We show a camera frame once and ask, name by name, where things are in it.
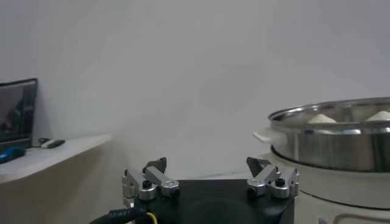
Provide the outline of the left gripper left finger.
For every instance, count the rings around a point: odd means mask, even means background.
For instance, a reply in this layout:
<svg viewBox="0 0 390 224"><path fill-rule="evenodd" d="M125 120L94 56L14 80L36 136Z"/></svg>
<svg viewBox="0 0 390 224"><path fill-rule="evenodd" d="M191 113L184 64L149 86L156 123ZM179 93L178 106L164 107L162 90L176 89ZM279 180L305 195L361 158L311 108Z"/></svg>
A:
<svg viewBox="0 0 390 224"><path fill-rule="evenodd" d="M141 201L151 201L157 197L158 191L162 197L179 197L179 181L165 175L166 166L167 158L162 157L149 161L142 170L126 169L122 176L123 200L138 198Z"/></svg>

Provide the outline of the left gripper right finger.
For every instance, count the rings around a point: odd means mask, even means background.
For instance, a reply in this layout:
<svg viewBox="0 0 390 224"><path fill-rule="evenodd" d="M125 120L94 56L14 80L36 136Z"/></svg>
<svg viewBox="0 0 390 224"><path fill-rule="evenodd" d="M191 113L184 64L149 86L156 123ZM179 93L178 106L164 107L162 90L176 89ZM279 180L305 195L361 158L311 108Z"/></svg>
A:
<svg viewBox="0 0 390 224"><path fill-rule="evenodd" d="M293 167L279 168L266 159L247 157L252 174L247 180L247 196L256 199L267 193L277 199L296 197L299 194L299 172Z"/></svg>

